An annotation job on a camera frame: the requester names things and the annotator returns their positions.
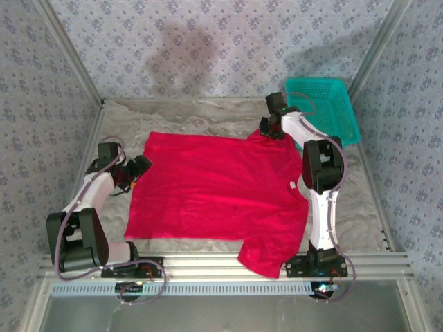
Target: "patterned wallpaper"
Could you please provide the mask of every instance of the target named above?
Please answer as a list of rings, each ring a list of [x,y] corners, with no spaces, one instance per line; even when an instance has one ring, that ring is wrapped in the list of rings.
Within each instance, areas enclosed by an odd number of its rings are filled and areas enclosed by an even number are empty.
[[[0,331],[16,331],[96,106],[31,0],[0,12]]]
[[[443,331],[443,3],[414,0],[354,109],[394,235]]]
[[[392,0],[51,0],[103,98],[263,96],[356,73]]]

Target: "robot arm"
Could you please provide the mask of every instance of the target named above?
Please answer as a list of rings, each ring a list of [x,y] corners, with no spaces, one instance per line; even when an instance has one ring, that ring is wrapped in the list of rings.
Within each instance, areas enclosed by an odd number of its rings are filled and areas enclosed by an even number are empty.
[[[48,216],[46,230],[53,264],[57,235],[66,213],[76,202],[78,203],[80,193],[88,183],[92,182],[93,177],[118,157],[120,148],[120,145],[115,142],[100,143],[98,158],[88,168],[83,186],[78,194],[61,212]],[[123,165],[124,162],[124,158],[120,159],[119,163],[98,175],[69,217],[60,248],[59,267],[61,272],[125,263],[138,258],[133,243],[110,243],[106,240],[98,217],[106,198],[115,187],[119,187],[122,192],[130,191],[132,184],[151,166],[151,162],[144,156],[137,156],[128,161],[126,165]],[[74,234],[79,235],[76,233],[81,234],[80,239],[72,239]]]
[[[303,147],[302,177],[312,200],[313,227],[309,251],[305,258],[294,257],[287,262],[287,266],[291,266],[287,268],[287,275],[330,276],[332,269],[340,271],[341,275],[347,275],[345,264],[343,265],[344,258],[337,253],[334,246],[334,243],[338,243],[335,232],[338,190],[330,198],[331,190],[343,177],[344,163],[340,152],[325,139],[326,134],[304,120],[300,109],[288,107],[281,93],[267,96],[266,104],[270,117],[262,118],[260,133],[274,139],[283,139],[286,133]],[[341,146],[340,138],[331,139]],[[328,227],[328,218],[331,218],[331,230]]]

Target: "plastic basket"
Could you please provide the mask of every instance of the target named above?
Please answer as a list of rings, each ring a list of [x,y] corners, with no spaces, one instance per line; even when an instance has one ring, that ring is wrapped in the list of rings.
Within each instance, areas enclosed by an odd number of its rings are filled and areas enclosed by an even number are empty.
[[[360,131],[355,119],[346,85],[334,78],[290,78],[286,92],[307,95],[316,105],[316,115],[306,116],[315,128],[329,136],[338,136],[342,146],[360,142]],[[287,96],[288,106],[297,106],[302,112],[312,112],[311,104],[299,95]]]

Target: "aluminum frame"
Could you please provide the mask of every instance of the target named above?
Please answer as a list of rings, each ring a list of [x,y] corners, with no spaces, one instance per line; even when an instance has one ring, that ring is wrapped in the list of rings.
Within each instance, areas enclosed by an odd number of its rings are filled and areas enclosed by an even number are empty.
[[[58,46],[61,48],[66,60],[71,65],[74,73],[77,75],[80,83],[84,87],[89,99],[91,99],[95,104],[101,105],[102,100],[100,94],[92,82],[91,77],[88,74],[88,71],[84,67],[82,60],[77,54],[74,46],[71,43],[68,35],[64,31],[63,24],[60,22],[59,18],[55,14],[55,11],[52,5],[48,2],[48,0],[33,0],[35,7],[40,12],[44,22],[48,26],[48,29],[52,32],[55,41]]]
[[[272,282],[261,275],[252,273],[237,260],[237,254],[217,253],[150,253],[165,257],[164,266],[169,283],[183,282]],[[374,254],[348,253],[354,262],[358,280],[397,280],[408,321],[412,331],[432,331],[417,283],[404,252],[384,252]],[[40,282],[33,289],[19,331],[38,331],[42,325],[48,299],[55,284],[60,281],[52,271],[51,258],[45,256],[40,269]],[[103,285],[109,282],[140,281],[139,279],[101,279],[100,273],[82,278],[83,284]],[[308,282],[328,280],[328,278],[291,278],[282,271],[279,282]]]
[[[400,24],[404,13],[411,3],[412,0],[393,0],[391,3],[388,13],[381,22],[381,25],[378,28],[376,35],[372,39],[371,45],[369,46],[369,49],[366,52],[359,69],[352,79],[351,85],[348,89],[351,102],[355,101],[355,98],[365,85],[372,69],[377,64],[382,52],[396,31],[397,26]]]

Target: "purple cable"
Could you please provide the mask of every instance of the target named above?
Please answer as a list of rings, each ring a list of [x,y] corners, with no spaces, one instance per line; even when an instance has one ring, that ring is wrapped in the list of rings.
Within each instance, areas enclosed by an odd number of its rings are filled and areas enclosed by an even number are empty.
[[[54,254],[54,271],[55,271],[55,275],[57,275],[57,277],[65,282],[70,282],[73,280],[77,280],[83,277],[86,277],[87,275],[90,275],[91,273],[97,272],[103,268],[120,268],[123,266],[130,266],[130,265],[134,265],[134,264],[140,264],[140,263],[148,263],[148,264],[153,264],[155,265],[161,272],[162,272],[162,276],[163,276],[163,285],[160,288],[160,291],[153,296],[150,299],[147,299],[145,301],[141,301],[141,302],[126,302],[122,299],[122,294],[124,293],[125,288],[122,289],[122,291],[120,291],[120,295],[118,296],[118,299],[123,303],[123,304],[128,304],[128,305],[138,305],[138,304],[146,304],[146,303],[150,303],[155,301],[156,299],[158,299],[160,297],[160,295],[165,291],[166,288],[166,284],[168,282],[168,279],[166,277],[166,272],[164,267],[162,267],[162,265],[158,264],[156,261],[152,261],[151,259],[139,259],[136,261],[127,261],[125,263],[119,263],[119,264],[112,264],[112,265],[105,265],[103,267],[96,267],[96,268],[91,268],[88,271],[80,274],[80,275],[76,275],[75,277],[63,277],[61,272],[60,272],[60,247],[62,246],[62,239],[63,239],[63,232],[64,229],[68,223],[69,218],[71,217],[72,213],[75,211],[75,209],[77,208],[77,206],[79,206],[80,202],[82,201],[84,195],[87,193],[89,187],[91,187],[92,182],[94,182],[97,177],[99,177],[101,174],[103,174],[105,171],[107,171],[110,167],[112,167],[113,165],[115,165],[120,158],[123,156],[124,154],[124,149],[125,149],[125,141],[123,141],[122,138],[115,136],[115,135],[110,135],[110,136],[106,136],[105,138],[103,138],[101,140],[101,142],[104,142],[110,138],[117,138],[120,141],[120,145],[121,145],[121,149],[120,152],[118,153],[117,157],[115,157],[106,167],[103,167],[100,171],[98,171],[92,178],[91,180],[84,186],[83,190],[79,193],[78,197],[77,197],[77,201],[71,206],[71,208],[68,210],[68,212],[66,213],[66,216],[64,216],[62,224],[60,225],[60,229],[58,231],[58,235],[57,235],[57,243],[55,244],[55,254]]]
[[[307,99],[309,101],[309,103],[312,106],[312,112],[311,113],[302,113],[303,117],[316,115],[316,113],[317,113],[316,105],[314,104],[312,99],[309,98],[307,95],[305,95],[303,93],[299,93],[299,92],[285,93],[285,95],[299,95],[300,97],[305,98],[305,99]],[[334,192],[336,190],[340,189],[342,184],[345,182],[345,179],[347,177],[347,158],[346,158],[345,152],[343,151],[341,146],[335,140],[332,140],[329,136],[326,136],[326,135],[323,135],[321,133],[318,133],[318,132],[314,131],[310,126],[308,126],[303,121],[303,119],[300,119],[300,123],[310,133],[312,133],[314,135],[317,135],[318,137],[321,137],[321,138],[327,140],[333,146],[335,146],[338,149],[338,152],[340,152],[341,158],[343,159],[343,164],[344,164],[343,176],[342,176],[341,180],[337,183],[337,185],[334,188],[332,188],[331,191],[329,192],[329,197],[328,197],[329,200],[328,200],[328,204],[327,204],[327,230],[329,232],[329,237],[331,239],[332,245],[334,246],[335,250],[337,250],[338,254],[340,256],[342,256],[345,260],[347,260],[349,265],[351,265],[351,269],[352,269],[352,282],[351,282],[351,286],[346,290],[346,292],[344,294],[342,294],[341,296],[337,297],[336,299],[329,299],[325,295],[323,295],[322,293],[316,292],[317,294],[325,297],[327,303],[328,302],[337,302],[337,301],[340,301],[341,299],[344,299],[345,297],[347,297],[352,292],[352,289],[354,288],[356,277],[357,277],[357,273],[355,271],[354,263],[352,263],[352,260],[347,255],[345,255],[345,253],[340,249],[338,244],[335,242],[334,234],[332,233],[332,221],[331,221],[331,219],[332,219],[332,195],[334,194]]]

